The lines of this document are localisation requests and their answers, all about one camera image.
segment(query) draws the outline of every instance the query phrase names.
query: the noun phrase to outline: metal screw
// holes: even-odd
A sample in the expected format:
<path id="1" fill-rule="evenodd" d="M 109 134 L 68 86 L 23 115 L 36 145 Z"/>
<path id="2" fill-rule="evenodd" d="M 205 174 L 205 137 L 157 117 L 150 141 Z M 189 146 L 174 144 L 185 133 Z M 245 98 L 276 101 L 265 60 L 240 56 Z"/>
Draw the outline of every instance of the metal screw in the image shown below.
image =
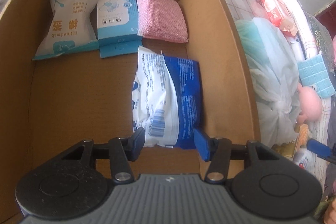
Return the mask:
<path id="1" fill-rule="evenodd" d="M 218 172 L 212 172 L 207 175 L 208 179 L 211 181 L 219 181 L 224 179 L 223 174 L 218 173 Z"/>
<path id="2" fill-rule="evenodd" d="M 120 172 L 115 175 L 115 179 L 117 181 L 126 181 L 126 180 L 129 180 L 130 178 L 131 178 L 131 174 L 126 173 L 126 172 Z"/>

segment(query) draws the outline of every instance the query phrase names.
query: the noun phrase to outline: white bottle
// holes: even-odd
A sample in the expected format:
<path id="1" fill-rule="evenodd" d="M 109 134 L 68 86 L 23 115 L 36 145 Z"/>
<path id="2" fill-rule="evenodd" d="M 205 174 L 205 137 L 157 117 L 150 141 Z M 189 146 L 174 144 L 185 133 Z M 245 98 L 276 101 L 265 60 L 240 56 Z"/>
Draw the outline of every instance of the white bottle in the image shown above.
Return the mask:
<path id="1" fill-rule="evenodd" d="M 307 170 L 313 160 L 312 153 L 306 148 L 300 148 L 294 155 L 293 162 L 300 168 Z"/>

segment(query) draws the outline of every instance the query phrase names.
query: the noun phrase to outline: cardboard box wall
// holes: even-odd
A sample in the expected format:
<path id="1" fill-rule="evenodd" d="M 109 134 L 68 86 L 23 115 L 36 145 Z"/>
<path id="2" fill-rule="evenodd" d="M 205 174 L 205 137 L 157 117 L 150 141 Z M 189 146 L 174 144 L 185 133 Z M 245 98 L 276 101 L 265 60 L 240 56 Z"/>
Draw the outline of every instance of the cardboard box wall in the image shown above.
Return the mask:
<path id="1" fill-rule="evenodd" d="M 144 39 L 143 45 L 199 61 L 207 134 L 240 144 L 260 139 L 248 65 L 225 0 L 176 1 L 189 43 Z M 34 62 L 51 20 L 49 0 L 10 0 L 0 16 L 0 222 L 18 213 L 14 189 L 30 169 L 82 139 L 104 143 L 132 134 L 137 54 L 100 59 L 93 51 Z M 196 150 L 161 147 L 144 149 L 131 167 L 136 176 L 206 170 Z M 230 168 L 233 175 L 242 163 Z M 97 169 L 109 176 L 107 160 Z"/>

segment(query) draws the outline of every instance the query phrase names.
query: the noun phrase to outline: plaid bedsheet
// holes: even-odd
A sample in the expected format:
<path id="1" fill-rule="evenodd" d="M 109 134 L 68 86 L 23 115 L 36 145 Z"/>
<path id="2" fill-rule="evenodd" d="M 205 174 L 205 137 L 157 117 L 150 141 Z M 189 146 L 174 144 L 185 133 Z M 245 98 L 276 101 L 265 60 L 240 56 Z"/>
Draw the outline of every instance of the plaid bedsheet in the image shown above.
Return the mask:
<path id="1" fill-rule="evenodd" d="M 268 16 L 261 0 L 225 0 L 230 9 L 233 19 L 252 20 L 254 17 L 263 17 L 268 20 Z"/>

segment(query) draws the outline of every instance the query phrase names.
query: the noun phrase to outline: blue and white package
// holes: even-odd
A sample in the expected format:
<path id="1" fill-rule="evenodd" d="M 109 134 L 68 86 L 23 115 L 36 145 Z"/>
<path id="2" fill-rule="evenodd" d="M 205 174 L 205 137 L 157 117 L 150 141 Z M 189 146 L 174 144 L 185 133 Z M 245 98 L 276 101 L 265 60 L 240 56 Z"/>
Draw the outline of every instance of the blue and white package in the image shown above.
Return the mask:
<path id="1" fill-rule="evenodd" d="M 132 91 L 133 131 L 143 127 L 145 146 L 194 149 L 201 112 L 198 63 L 138 49 Z"/>
<path id="2" fill-rule="evenodd" d="M 134 45 L 142 45 L 142 37 L 138 36 L 137 0 L 99 0 L 97 36 L 101 58 L 137 52 Z"/>

